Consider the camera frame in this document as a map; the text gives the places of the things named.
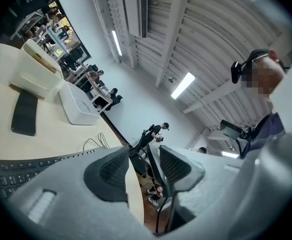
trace keyboard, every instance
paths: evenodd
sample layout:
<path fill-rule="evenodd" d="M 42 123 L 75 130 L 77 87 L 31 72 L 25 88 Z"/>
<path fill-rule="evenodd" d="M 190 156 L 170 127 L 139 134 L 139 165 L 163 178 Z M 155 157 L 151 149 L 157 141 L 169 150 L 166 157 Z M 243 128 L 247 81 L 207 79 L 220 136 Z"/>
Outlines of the keyboard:
<path fill-rule="evenodd" d="M 7 199 L 26 182 L 32 180 L 49 166 L 65 159 L 76 159 L 92 154 L 104 147 L 97 147 L 68 155 L 31 160 L 0 160 L 0 198 Z"/>

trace purple shirt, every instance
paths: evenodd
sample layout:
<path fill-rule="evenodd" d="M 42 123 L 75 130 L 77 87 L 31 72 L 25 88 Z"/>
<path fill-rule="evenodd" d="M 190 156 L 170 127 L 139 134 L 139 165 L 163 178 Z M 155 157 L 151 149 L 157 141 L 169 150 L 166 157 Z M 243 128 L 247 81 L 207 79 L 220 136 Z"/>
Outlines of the purple shirt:
<path fill-rule="evenodd" d="M 284 134 L 285 130 L 280 116 L 278 113 L 270 113 L 261 126 L 257 136 L 246 144 L 241 157 L 244 158 L 249 151 L 261 149 L 266 143 L 279 138 Z"/>

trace ceiling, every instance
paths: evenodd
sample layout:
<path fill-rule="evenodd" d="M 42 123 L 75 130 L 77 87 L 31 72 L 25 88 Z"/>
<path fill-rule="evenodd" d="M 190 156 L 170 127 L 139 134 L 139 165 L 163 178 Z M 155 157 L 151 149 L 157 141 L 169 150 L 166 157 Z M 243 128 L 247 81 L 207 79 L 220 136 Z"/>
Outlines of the ceiling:
<path fill-rule="evenodd" d="M 122 60 L 150 74 L 167 95 L 188 72 L 196 76 L 176 106 L 202 128 L 218 131 L 222 119 L 246 128 L 271 111 L 264 99 L 231 82 L 232 63 L 245 61 L 254 49 L 273 48 L 285 66 L 292 64 L 292 34 L 266 17 L 256 1 L 148 0 L 147 38 L 129 34 L 123 0 L 107 2 Z M 229 139 L 210 144 L 216 150 L 234 145 Z"/>

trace rectangular light fixture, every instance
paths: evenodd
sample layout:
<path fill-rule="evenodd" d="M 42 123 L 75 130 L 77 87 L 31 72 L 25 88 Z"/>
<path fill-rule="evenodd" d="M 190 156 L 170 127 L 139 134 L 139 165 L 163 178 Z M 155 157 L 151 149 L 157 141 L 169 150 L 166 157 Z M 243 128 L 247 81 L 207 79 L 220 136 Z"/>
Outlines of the rectangular light fixture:
<path fill-rule="evenodd" d="M 181 81 L 181 83 L 177 86 L 177 88 L 174 90 L 174 92 L 171 94 L 174 100 L 178 98 L 179 95 L 182 94 L 183 91 L 195 80 L 195 76 L 193 76 L 191 73 L 187 73 L 187 75 L 184 77 L 184 79 Z"/>
<path fill-rule="evenodd" d="M 121 51 L 121 48 L 120 48 L 120 44 L 118 43 L 117 35 L 116 35 L 116 32 L 114 30 L 112 31 L 112 35 L 114 37 L 115 44 L 116 44 L 119 56 L 122 56 L 122 51 Z"/>
<path fill-rule="evenodd" d="M 229 153 L 226 151 L 222 151 L 221 153 L 223 156 L 230 157 L 230 158 L 238 158 L 238 156 L 239 156 L 239 154 Z"/>

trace sneaker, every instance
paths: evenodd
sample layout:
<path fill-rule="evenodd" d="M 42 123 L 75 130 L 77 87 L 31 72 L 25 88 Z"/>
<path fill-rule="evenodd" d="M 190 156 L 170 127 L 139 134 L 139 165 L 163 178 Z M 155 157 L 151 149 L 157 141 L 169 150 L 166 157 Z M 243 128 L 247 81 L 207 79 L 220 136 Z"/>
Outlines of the sneaker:
<path fill-rule="evenodd" d="M 147 193 L 150 194 L 150 195 L 155 195 L 156 194 L 156 191 L 151 191 L 150 189 L 148 189 L 147 190 Z"/>
<path fill-rule="evenodd" d="M 151 197 L 148 197 L 148 201 L 150 201 L 153 206 L 158 206 L 158 202 L 156 200 L 153 200 Z"/>

